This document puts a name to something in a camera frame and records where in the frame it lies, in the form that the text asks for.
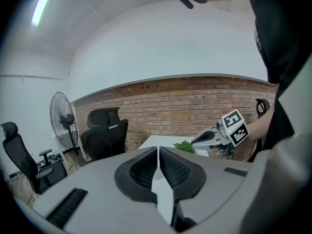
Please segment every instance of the office chair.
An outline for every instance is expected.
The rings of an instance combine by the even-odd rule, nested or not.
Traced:
[[[103,108],[88,115],[90,128],[81,135],[81,142],[92,160],[125,153],[128,120],[120,120],[119,108]]]
[[[1,127],[5,135],[5,140],[2,144],[6,154],[20,171],[25,174],[36,194],[42,194],[49,187],[67,177],[67,172],[62,162],[50,164],[47,154],[52,149],[39,154],[39,156],[44,157],[45,165],[38,171],[36,162],[27,151],[22,137],[18,134],[19,129],[17,125],[14,122],[7,122],[1,124]]]

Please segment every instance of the person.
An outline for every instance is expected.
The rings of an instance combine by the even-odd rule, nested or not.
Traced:
[[[247,140],[266,137],[263,150],[294,134],[279,97],[308,59],[311,48],[309,0],[250,0],[255,14],[255,43],[274,84],[274,107],[248,125]]]

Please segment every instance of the fluorescent tube light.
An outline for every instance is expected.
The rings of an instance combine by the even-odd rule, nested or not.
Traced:
[[[38,0],[34,14],[33,19],[31,20],[32,26],[38,26],[40,22],[40,18],[42,16],[43,10],[45,5],[47,4],[48,0]]]

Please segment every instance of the white wall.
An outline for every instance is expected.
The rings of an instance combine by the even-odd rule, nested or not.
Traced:
[[[132,9],[75,52],[69,100],[135,81],[193,74],[267,80],[254,22],[209,3],[189,10],[169,0]]]
[[[49,108],[57,91],[66,94],[70,58],[49,47],[31,45],[2,55],[0,64],[0,123],[13,121],[19,128],[28,152],[38,162],[39,152],[59,146],[52,135]],[[2,128],[0,142],[4,140]],[[3,146],[0,157],[8,174],[18,171]]]

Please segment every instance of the ceiling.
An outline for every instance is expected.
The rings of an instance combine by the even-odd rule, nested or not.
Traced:
[[[49,0],[39,27],[33,27],[31,18],[37,1],[25,0],[20,7],[13,23],[15,39],[19,40],[20,45],[31,42],[38,49],[52,47],[72,56],[95,30],[113,18],[133,8],[164,0]],[[207,4],[211,5],[254,20],[247,0]]]

